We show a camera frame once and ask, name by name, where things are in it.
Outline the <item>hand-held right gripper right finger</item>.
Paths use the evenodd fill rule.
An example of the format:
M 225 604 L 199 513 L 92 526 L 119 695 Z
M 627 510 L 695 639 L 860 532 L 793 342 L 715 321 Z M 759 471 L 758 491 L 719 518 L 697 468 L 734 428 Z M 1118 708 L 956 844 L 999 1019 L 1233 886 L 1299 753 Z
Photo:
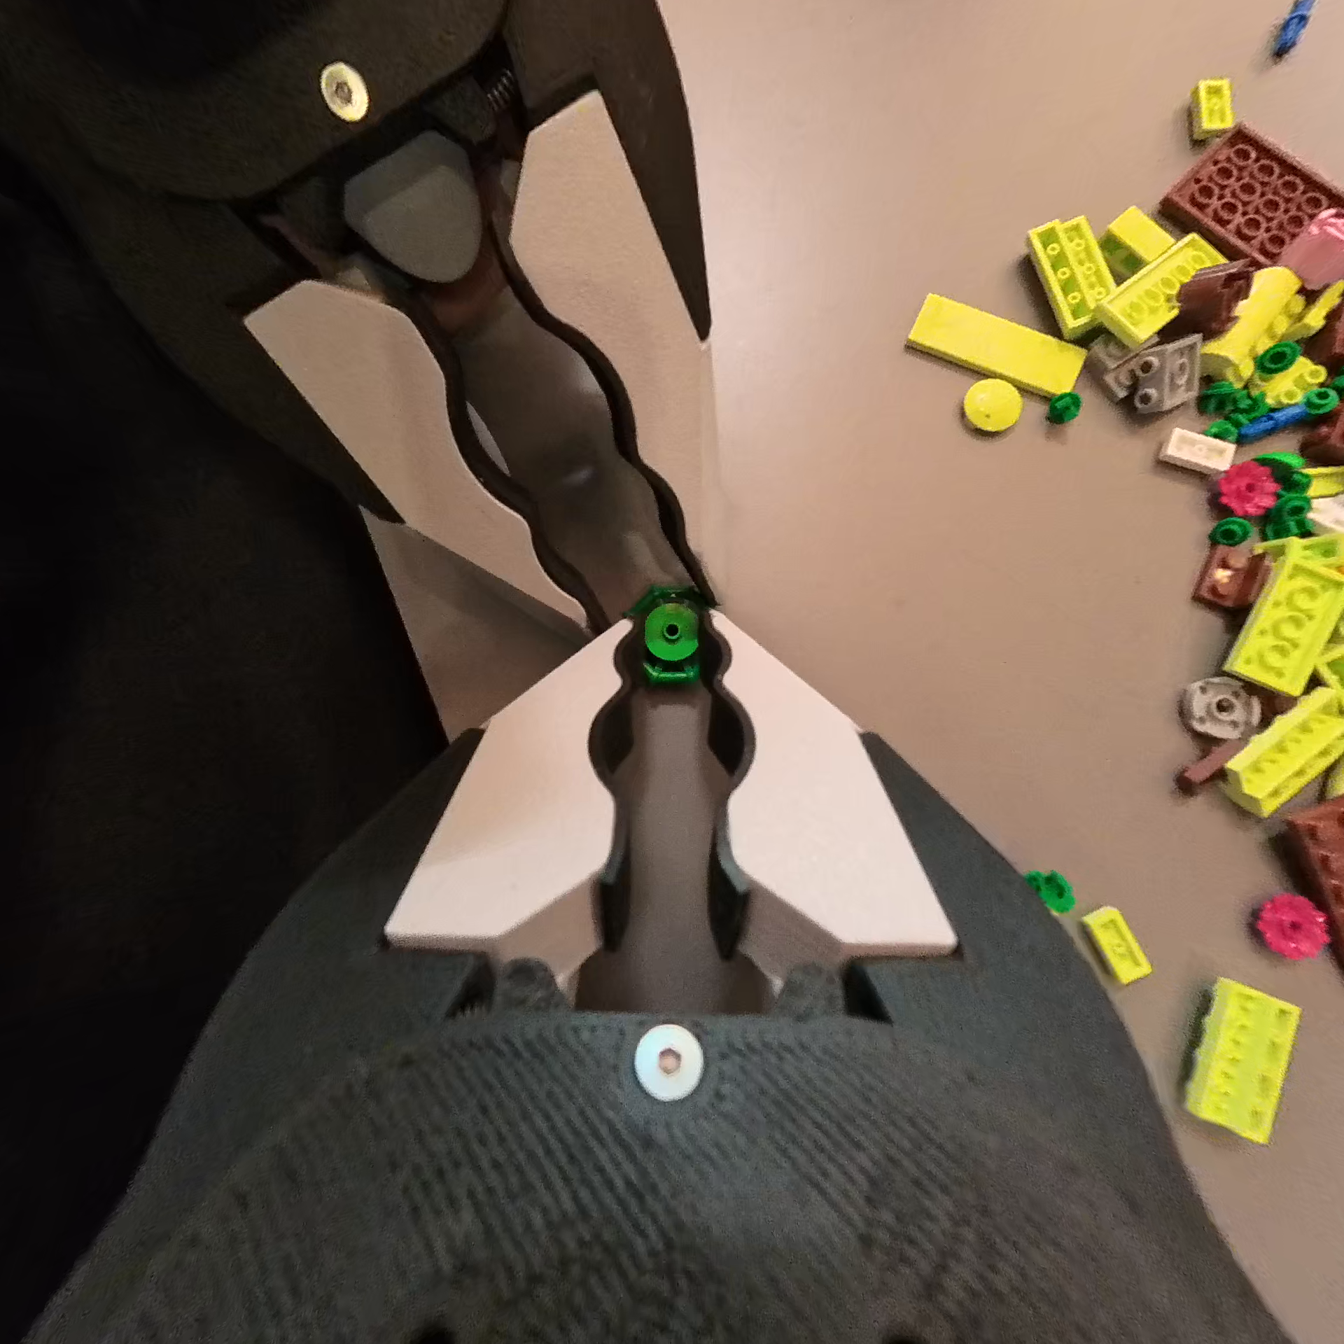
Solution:
M 708 870 L 718 953 L 851 963 L 953 951 L 859 726 L 721 612 L 707 614 L 703 641 L 710 748 L 729 775 Z

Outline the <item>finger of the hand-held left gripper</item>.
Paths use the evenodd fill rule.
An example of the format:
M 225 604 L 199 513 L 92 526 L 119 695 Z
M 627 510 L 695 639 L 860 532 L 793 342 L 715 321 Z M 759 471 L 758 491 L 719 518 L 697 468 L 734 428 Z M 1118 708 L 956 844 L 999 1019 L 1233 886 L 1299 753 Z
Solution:
M 412 321 L 382 299 L 300 279 L 244 327 L 363 468 L 401 523 L 582 627 L 606 619 L 555 582 L 527 521 L 476 475 L 449 422 L 447 385 Z
M 529 131 L 508 251 L 559 334 L 583 337 L 617 404 L 627 443 L 673 497 L 699 588 L 726 596 L 726 491 L 711 340 L 695 331 L 615 126 L 598 91 Z

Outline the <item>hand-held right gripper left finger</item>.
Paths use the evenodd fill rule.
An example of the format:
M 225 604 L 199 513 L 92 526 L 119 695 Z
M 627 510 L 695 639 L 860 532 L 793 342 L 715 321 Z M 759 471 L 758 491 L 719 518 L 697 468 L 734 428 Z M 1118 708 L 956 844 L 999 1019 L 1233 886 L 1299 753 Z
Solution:
M 383 924 L 391 947 L 593 955 L 615 804 L 590 732 L 620 691 L 620 620 L 492 715 Z

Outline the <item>person's black jacket torso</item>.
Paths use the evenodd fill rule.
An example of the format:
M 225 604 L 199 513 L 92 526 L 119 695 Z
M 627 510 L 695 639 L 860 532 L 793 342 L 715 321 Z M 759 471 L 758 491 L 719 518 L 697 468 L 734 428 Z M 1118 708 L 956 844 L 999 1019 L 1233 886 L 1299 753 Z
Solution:
M 119 1203 L 236 967 L 444 747 L 359 511 L 1 191 L 1 1335 Z

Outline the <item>black green round toy piece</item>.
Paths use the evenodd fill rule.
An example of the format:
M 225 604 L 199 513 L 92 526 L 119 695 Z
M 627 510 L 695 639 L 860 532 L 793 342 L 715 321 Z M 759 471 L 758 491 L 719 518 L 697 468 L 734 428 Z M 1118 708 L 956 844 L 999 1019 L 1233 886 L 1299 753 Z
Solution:
M 652 583 L 627 614 L 641 638 L 641 668 L 649 687 L 678 687 L 700 679 L 700 636 L 710 604 L 694 585 Z

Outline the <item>pile of colourful toy bricks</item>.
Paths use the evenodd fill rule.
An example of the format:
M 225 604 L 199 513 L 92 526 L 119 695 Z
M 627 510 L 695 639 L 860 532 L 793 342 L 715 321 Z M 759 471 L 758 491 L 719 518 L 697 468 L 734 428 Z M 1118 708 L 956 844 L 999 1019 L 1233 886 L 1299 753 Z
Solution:
M 1134 417 L 1191 407 L 1153 462 L 1199 478 L 1211 524 L 1190 598 L 1228 630 L 1214 675 L 1174 700 L 1201 753 L 1172 788 L 1217 787 L 1263 822 L 1284 819 L 1305 868 L 1297 894 L 1254 907 L 1275 956 L 1340 958 L 1340 342 L 1339 191 L 1279 145 L 1235 123 L 1231 86 L 1191 94 L 1203 156 L 1161 204 L 1094 236 L 1086 219 L 1031 228 L 1025 243 L 1068 321 L 1086 308 L 1086 367 Z

